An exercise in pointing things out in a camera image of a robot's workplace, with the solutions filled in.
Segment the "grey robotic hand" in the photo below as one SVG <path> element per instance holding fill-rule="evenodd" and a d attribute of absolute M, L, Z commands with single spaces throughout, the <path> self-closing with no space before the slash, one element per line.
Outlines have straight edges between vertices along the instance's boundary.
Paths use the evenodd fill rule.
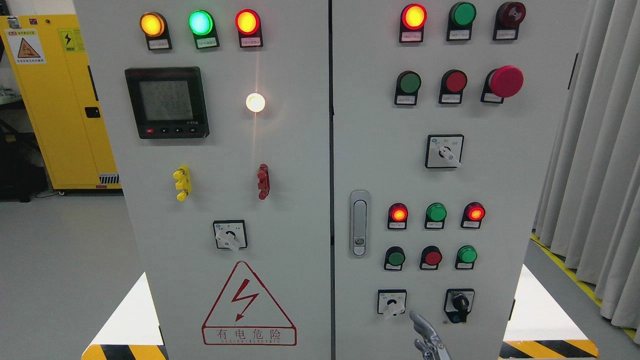
<path fill-rule="evenodd" d="M 435 328 L 427 319 L 414 310 L 410 310 L 409 317 L 413 322 L 414 330 L 421 335 L 414 340 L 414 346 L 422 354 L 424 360 L 450 360 L 450 353 L 442 342 Z"/>

